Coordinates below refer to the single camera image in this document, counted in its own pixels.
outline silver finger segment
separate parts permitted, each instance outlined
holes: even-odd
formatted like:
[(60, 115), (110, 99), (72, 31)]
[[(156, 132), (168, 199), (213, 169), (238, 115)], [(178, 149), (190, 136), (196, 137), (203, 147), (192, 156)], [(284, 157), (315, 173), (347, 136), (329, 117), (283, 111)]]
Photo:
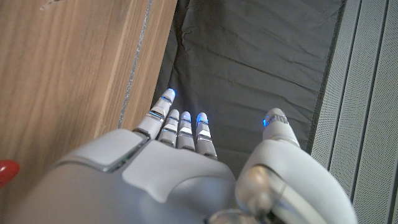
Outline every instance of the silver finger segment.
[(164, 127), (160, 131), (158, 141), (168, 146), (175, 147), (175, 143), (177, 141), (177, 128), (179, 117), (180, 113), (178, 112), (178, 110), (174, 109), (170, 112), (164, 124)]
[(133, 131), (140, 132), (151, 139), (155, 139), (169, 113), (174, 98), (175, 91), (171, 88), (167, 89)]
[(198, 114), (197, 117), (196, 142), (197, 153), (217, 160), (217, 153), (211, 140), (207, 115), (203, 112)]
[(191, 114), (188, 111), (184, 111), (181, 114), (181, 122), (177, 137), (177, 149), (188, 149), (195, 152), (195, 143), (192, 138)]

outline red handle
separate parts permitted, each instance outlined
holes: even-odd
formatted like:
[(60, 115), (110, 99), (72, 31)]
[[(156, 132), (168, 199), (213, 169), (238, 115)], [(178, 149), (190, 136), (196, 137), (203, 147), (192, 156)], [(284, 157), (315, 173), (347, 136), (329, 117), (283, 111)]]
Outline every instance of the red handle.
[(0, 161), (0, 188), (12, 180), (19, 171), (19, 164), (12, 160)]

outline wrinkled fabric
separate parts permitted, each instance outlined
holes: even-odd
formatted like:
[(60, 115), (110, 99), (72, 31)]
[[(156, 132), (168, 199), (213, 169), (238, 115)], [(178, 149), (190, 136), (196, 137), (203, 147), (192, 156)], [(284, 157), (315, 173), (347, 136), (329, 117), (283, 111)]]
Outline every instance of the wrinkled fabric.
[(262, 119), (285, 112), (306, 150), (341, 1), (178, 1), (155, 89), (208, 115), (219, 161), (239, 174)]

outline wood grain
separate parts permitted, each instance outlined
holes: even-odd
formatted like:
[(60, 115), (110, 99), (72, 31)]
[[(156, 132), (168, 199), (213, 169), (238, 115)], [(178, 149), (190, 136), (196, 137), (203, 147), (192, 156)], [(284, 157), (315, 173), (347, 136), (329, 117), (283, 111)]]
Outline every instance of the wood grain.
[[(148, 0), (64, 0), (41, 11), (45, 3), (0, 1), (0, 159), (21, 166), (0, 190), (0, 223), (56, 160), (116, 128), (148, 6)], [(131, 96), (128, 106), (150, 105), (175, 3), (153, 0), (150, 40), (143, 40), (133, 81), (147, 97)]]
[(153, 83), (157, 82), (161, 66), (153, 62), (162, 61), (167, 43), (167, 38), (158, 37), (169, 36), (176, 4), (177, 0), (154, 0), (152, 3), (122, 128), (135, 128), (150, 109), (155, 92)]

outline gray panel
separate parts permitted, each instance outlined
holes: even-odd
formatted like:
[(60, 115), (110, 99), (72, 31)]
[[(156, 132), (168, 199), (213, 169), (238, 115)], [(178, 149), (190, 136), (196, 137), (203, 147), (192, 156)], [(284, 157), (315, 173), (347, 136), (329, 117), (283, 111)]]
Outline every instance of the gray panel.
[(363, 0), (341, 105), (330, 172), (353, 194), (364, 126), (377, 66), (386, 0)]
[(389, 1), (353, 200), (360, 223), (388, 223), (393, 212), (398, 163), (397, 24), (398, 0)]
[(312, 147), (311, 156), (326, 168), (333, 147), (359, 5), (360, 0), (346, 2)]

